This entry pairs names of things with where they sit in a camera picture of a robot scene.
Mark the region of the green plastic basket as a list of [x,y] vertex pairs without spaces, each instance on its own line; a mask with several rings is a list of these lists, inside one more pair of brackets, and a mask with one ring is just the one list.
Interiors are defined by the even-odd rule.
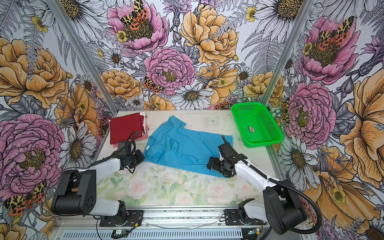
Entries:
[[[283,141],[280,127],[262,103],[238,103],[231,107],[231,112],[247,148],[271,146]],[[249,126],[254,128],[254,133],[249,131]]]

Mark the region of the small label in basket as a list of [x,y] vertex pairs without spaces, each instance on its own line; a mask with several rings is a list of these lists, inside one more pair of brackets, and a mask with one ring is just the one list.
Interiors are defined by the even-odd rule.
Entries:
[[255,132],[255,130],[254,130],[254,128],[253,128],[252,126],[249,126],[248,128],[249,128],[249,131],[250,131],[251,133],[254,133],[254,132]]

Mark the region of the right aluminium corner post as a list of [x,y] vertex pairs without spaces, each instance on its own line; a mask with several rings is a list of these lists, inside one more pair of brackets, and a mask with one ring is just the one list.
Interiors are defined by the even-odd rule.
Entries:
[[263,95],[261,103],[266,105],[272,96],[273,90],[278,84],[279,78],[281,76],[281,73],[283,71],[283,68],[285,66],[285,63],[287,62],[290,52],[294,45],[297,42],[298,35],[301,33],[303,27],[305,26],[305,23],[307,21],[307,18],[310,15],[311,9],[313,5],[315,4],[314,0],[307,0],[304,1],[302,4],[302,7],[299,11],[299,14],[297,16],[296,22],[293,25],[293,29],[291,33],[288,35],[287,42],[283,48],[283,51],[279,57],[278,63],[273,71],[273,74],[271,76],[271,81],[266,88],[266,92]]

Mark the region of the white folded t-shirt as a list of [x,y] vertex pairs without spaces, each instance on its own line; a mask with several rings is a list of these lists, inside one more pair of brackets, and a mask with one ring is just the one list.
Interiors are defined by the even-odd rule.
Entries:
[[146,123],[146,113],[145,112],[139,112],[140,114],[140,119],[141,119],[141,122],[142,122],[142,136],[146,136],[147,135],[147,123]]

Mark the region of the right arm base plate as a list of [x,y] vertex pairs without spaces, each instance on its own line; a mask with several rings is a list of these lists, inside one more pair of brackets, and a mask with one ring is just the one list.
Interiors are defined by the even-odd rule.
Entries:
[[258,219],[241,218],[238,209],[225,209],[224,210],[224,222],[226,226],[261,226],[267,222]]

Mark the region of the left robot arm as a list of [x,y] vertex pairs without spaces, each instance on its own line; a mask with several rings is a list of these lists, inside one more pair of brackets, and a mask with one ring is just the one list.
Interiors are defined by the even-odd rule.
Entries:
[[89,168],[64,171],[51,210],[60,216],[99,216],[107,225],[124,225],[128,221],[125,203],[98,197],[97,183],[123,169],[134,170],[144,159],[140,150],[129,154],[116,152],[91,164]]

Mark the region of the aluminium front rail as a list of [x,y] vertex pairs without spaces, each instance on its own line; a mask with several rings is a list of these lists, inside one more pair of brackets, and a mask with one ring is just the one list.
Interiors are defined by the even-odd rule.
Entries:
[[[140,206],[128,207],[129,211],[143,211],[141,225],[136,230],[149,229],[181,229],[194,230],[204,228],[226,228],[224,222],[225,210],[236,210],[238,206],[217,206],[217,205],[201,205],[201,206]],[[57,225],[54,227],[53,235],[61,234],[64,231],[102,231],[114,229],[128,229],[133,224],[125,226],[117,225],[114,227],[101,227],[97,217],[92,216],[74,216],[59,217]]]

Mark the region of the left aluminium corner post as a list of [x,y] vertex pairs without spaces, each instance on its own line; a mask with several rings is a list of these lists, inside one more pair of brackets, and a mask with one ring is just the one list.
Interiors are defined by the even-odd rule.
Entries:
[[82,60],[82,63],[85,65],[85,68],[87,69],[89,75],[93,78],[102,97],[110,108],[112,115],[115,117],[119,112],[119,108],[115,104],[113,98],[107,90],[107,87],[105,86],[96,66],[92,62],[91,57],[89,56],[85,46],[83,45],[81,38],[78,36],[77,31],[70,23],[70,19],[67,16],[60,1],[48,1],[47,4],[53,12],[54,16],[56,17],[59,25],[63,28],[64,33],[68,37],[78,56]]

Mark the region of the blue t-shirt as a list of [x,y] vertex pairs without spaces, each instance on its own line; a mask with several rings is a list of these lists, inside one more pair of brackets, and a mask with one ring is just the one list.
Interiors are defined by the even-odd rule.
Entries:
[[218,146],[224,143],[219,134],[186,129],[187,124],[175,116],[161,124],[148,138],[145,160],[161,166],[222,178],[209,170],[210,157],[219,158]]

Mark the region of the aluminium corner post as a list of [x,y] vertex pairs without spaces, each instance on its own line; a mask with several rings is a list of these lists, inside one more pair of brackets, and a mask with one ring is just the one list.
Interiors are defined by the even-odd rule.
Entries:
[[304,1],[302,4],[302,7],[299,11],[299,14],[297,16],[296,22],[293,25],[293,29],[291,33],[288,35],[287,42],[283,48],[283,51],[279,57],[278,63],[273,71],[273,74],[271,76],[271,81],[266,88],[266,92],[263,95],[261,103],[266,105],[272,96],[273,90],[278,84],[279,78],[281,76],[281,73],[283,71],[283,68],[285,66],[285,63],[287,62],[290,52],[294,45],[297,42],[298,35],[301,33],[303,27],[305,26],[305,23],[307,21],[307,18],[310,15],[311,9],[313,5],[315,4],[314,0],[307,0]]
[[115,104],[113,98],[107,90],[107,87],[105,86],[96,66],[92,62],[91,57],[89,56],[85,46],[83,45],[81,38],[78,36],[77,31],[70,23],[70,19],[67,16],[60,1],[48,1],[47,4],[53,12],[54,16],[56,17],[59,25],[63,28],[64,33],[68,37],[78,56],[82,60],[82,63],[85,65],[85,68],[87,69],[89,75],[93,78],[102,97],[110,108],[112,115],[115,117],[119,112],[119,108]]

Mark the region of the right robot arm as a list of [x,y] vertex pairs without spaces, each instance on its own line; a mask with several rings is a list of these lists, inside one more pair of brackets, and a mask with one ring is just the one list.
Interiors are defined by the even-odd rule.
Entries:
[[228,142],[219,146],[219,152],[218,158],[209,158],[208,170],[217,171],[226,178],[241,177],[263,194],[263,204],[258,204],[254,198],[238,204],[236,223],[267,222],[282,235],[307,220],[298,193],[288,189],[293,187],[292,184],[267,175],[245,155],[237,153]]

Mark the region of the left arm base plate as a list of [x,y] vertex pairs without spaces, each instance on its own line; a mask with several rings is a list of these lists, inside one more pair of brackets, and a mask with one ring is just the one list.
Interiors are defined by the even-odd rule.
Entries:
[[102,217],[100,227],[137,227],[141,226],[143,210],[126,210],[125,213],[118,213],[112,217]]

